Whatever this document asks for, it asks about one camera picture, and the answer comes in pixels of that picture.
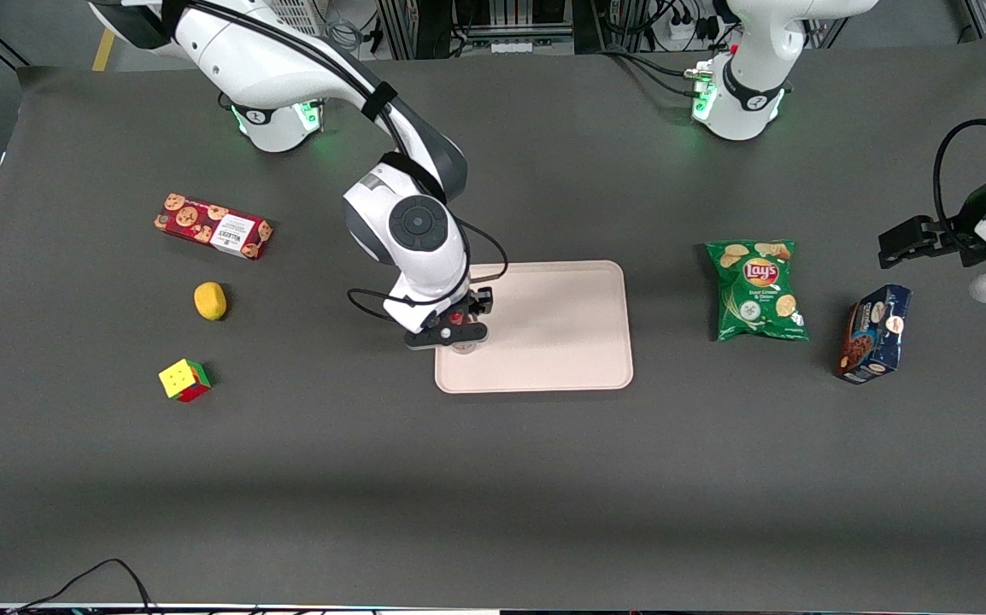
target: electrical outlet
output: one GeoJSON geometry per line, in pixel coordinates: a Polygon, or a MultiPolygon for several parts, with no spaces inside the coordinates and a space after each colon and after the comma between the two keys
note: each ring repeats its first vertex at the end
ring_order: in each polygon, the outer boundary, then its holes
{"type": "Polygon", "coordinates": [[[695,36],[695,22],[689,24],[668,21],[668,38],[673,43],[685,43],[695,36]]]}

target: green led light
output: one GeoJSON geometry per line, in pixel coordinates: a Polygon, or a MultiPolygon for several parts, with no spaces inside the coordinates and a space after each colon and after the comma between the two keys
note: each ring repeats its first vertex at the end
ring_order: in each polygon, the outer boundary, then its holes
{"type": "Polygon", "coordinates": [[[317,105],[312,102],[300,102],[297,105],[291,105],[291,108],[295,109],[299,121],[302,122],[302,127],[306,128],[307,132],[314,132],[320,128],[317,105]]]}
{"type": "Polygon", "coordinates": [[[246,135],[246,126],[243,124],[243,118],[238,116],[237,110],[235,110],[234,105],[231,107],[231,113],[235,115],[235,120],[238,120],[238,130],[239,132],[246,135]]]}
{"type": "Polygon", "coordinates": [[[784,97],[785,97],[785,90],[781,90],[781,92],[778,93],[778,101],[774,103],[774,110],[771,111],[770,120],[768,121],[774,121],[774,118],[778,117],[778,108],[779,106],[782,106],[782,98],[784,97]]]}
{"type": "Polygon", "coordinates": [[[695,119],[705,121],[709,117],[709,112],[713,110],[713,103],[717,100],[717,86],[709,85],[708,90],[700,95],[703,100],[695,105],[695,119]]]}

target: green chip bag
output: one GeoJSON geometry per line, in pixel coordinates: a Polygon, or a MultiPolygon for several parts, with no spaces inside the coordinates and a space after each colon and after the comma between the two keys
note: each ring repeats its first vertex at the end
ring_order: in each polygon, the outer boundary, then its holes
{"type": "Polygon", "coordinates": [[[720,276],[717,342],[744,332],[808,339],[805,318],[789,287],[794,242],[712,242],[705,248],[720,276]]]}

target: gray table surface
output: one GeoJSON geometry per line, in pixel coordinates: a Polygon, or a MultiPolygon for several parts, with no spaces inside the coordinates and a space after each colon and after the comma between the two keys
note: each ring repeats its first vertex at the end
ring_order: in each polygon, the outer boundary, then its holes
{"type": "MultiPolygon", "coordinates": [[[[986,612],[986,305],[953,257],[876,260],[930,213],[947,129],[986,116],[986,40],[809,52],[753,143],[607,58],[375,69],[466,151],[454,210],[514,260],[625,269],[633,383],[447,396],[433,355],[350,307],[395,276],[342,223],[389,147],[355,110],[263,155],[200,74],[25,73],[0,172],[0,600],[120,556],[164,602],[986,612]],[[266,215],[274,245],[165,237],[172,190],[266,215]],[[734,237],[798,242],[812,342],[712,342],[693,246],[734,237]],[[208,279],[223,323],[193,311],[208,279]],[[889,281],[915,291],[902,372],[837,381],[846,305],[889,281]],[[217,381],[190,405],[155,375],[184,356],[217,381]]],[[[966,133],[947,199],[985,180],[966,133]]],[[[133,590],[111,571],[67,598],[133,590]]]]}

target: beige tray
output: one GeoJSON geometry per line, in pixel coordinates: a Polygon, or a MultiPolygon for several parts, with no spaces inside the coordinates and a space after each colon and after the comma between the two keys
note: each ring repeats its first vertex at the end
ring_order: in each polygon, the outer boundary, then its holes
{"type": "MultiPolygon", "coordinates": [[[[500,265],[474,265],[474,277],[500,265]]],[[[445,393],[622,389],[633,380],[622,268],[612,261],[520,262],[493,287],[490,337],[470,354],[436,349],[445,393]]]]}

